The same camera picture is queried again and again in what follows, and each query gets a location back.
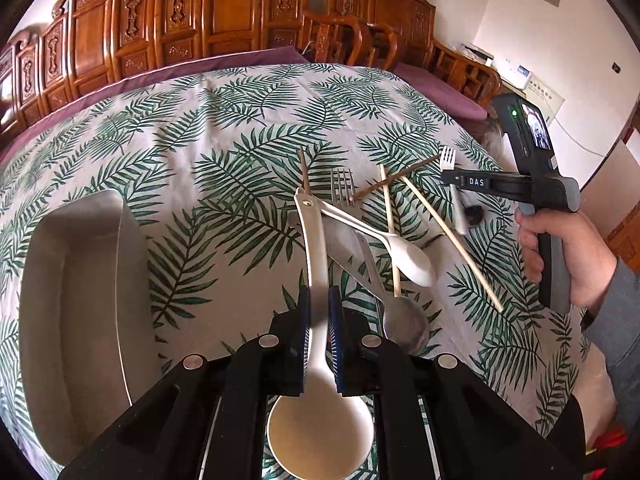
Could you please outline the grey sleeved forearm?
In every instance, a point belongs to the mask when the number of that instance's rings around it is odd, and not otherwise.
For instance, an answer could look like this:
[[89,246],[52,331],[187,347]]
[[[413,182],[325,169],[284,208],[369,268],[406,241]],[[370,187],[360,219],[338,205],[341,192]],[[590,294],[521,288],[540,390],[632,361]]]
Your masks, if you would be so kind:
[[620,260],[586,335],[604,354],[617,417],[627,431],[639,420],[639,323],[639,274]]

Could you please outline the person's right hand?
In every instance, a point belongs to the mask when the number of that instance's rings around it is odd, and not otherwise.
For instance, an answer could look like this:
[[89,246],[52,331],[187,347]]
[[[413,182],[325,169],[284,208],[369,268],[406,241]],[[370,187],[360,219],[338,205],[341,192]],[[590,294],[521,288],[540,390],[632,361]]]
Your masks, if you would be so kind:
[[541,209],[524,216],[515,211],[518,242],[522,248],[525,276],[539,283],[544,262],[538,248],[537,235],[547,233],[563,243],[564,261],[570,274],[570,301],[576,307],[587,308],[595,318],[612,282],[617,258],[600,237],[592,222],[580,211],[574,214]]

